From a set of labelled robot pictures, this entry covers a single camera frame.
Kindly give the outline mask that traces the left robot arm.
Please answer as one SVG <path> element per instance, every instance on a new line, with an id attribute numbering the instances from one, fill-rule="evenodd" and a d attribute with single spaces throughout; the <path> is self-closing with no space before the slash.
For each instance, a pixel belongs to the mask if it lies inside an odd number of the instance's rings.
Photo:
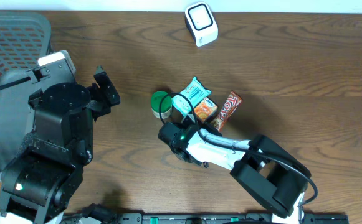
<path id="1" fill-rule="evenodd" d="M 41 87 L 62 75 L 74 73 L 58 60 L 26 70 L 1 92 L 26 109 L 26 130 L 1 174 L 0 223 L 59 223 L 93 159 L 94 123 L 120 103 L 102 66 L 90 86 L 71 79 Z"/>

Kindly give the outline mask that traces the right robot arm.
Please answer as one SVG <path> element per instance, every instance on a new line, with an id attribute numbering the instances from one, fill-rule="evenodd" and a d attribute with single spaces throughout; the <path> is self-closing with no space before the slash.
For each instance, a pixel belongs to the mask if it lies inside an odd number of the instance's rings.
<path id="1" fill-rule="evenodd" d="M 236 182 L 272 213 L 272 222 L 303 222 L 303 197 L 311 184 L 311 173 L 267 136 L 234 140 L 223 137 L 210 124 L 166 122 L 158 139 L 184 162 L 215 164 L 229 170 Z"/>

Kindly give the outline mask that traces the red Top snack bar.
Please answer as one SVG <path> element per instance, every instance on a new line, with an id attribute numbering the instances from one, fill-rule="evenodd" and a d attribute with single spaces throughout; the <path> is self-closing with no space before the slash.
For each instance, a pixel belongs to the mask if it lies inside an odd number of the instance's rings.
<path id="1" fill-rule="evenodd" d="M 243 99 L 237 93 L 231 91 L 217 116 L 211 121 L 211 125 L 220 132 L 229 117 L 242 102 Z"/>

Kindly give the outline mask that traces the green lid jar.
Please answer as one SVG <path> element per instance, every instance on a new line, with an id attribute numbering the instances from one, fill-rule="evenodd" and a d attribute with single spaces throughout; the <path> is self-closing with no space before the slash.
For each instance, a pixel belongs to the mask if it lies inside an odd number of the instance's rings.
<path id="1" fill-rule="evenodd" d="M 169 118 L 172 113 L 172 100 L 165 91 L 157 91 L 153 93 L 150 105 L 152 113 L 156 118 L 166 119 Z"/>

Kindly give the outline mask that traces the small orange carton box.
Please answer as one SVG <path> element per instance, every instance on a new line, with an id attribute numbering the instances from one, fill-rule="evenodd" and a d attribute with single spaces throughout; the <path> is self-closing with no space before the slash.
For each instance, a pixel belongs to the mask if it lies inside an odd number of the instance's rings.
<path id="1" fill-rule="evenodd" d="M 198 119 L 204 123 L 217 111 L 218 106 L 210 98 L 205 97 L 195 108 L 194 112 Z"/>

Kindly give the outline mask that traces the light blue wipes pack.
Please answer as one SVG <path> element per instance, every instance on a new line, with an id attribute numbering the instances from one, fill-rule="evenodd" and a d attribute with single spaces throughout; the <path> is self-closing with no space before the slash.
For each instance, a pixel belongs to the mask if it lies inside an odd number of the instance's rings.
<path id="1" fill-rule="evenodd" d="M 202 83 L 194 77 L 184 90 L 172 97 L 172 103 L 173 106 L 185 116 L 191 111 L 191 108 L 195 108 L 210 94 L 211 90 L 206 89 Z"/>

